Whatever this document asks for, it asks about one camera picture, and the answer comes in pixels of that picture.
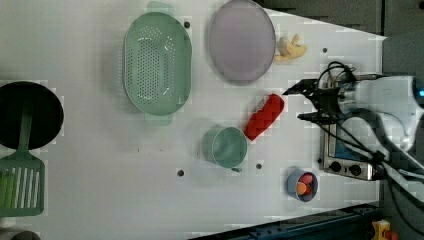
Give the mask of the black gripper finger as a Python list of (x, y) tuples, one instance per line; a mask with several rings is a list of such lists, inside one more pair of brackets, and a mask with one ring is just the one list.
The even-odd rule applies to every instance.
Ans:
[(284, 95), (302, 94), (304, 96), (309, 96), (315, 91), (317, 84), (317, 79), (302, 79), (292, 87), (288, 88), (284, 92)]
[(324, 116), (319, 112), (312, 112), (299, 114), (297, 118), (304, 121), (321, 121), (324, 119)]

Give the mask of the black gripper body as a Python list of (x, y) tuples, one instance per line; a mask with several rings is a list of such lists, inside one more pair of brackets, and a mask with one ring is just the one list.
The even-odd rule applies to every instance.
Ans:
[(340, 87), (316, 89), (312, 94), (313, 105), (319, 116), (337, 117), (342, 115), (339, 106)]

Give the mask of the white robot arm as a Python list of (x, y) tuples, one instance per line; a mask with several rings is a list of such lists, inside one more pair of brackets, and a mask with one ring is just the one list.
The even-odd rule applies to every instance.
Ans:
[(381, 76), (377, 79), (345, 80), (336, 87), (321, 88), (317, 79), (302, 79), (284, 92), (302, 95), (315, 111), (298, 116), (317, 125), (333, 125), (360, 118), (373, 130), (396, 167), (423, 164), (409, 154), (423, 115), (422, 88), (413, 76)]

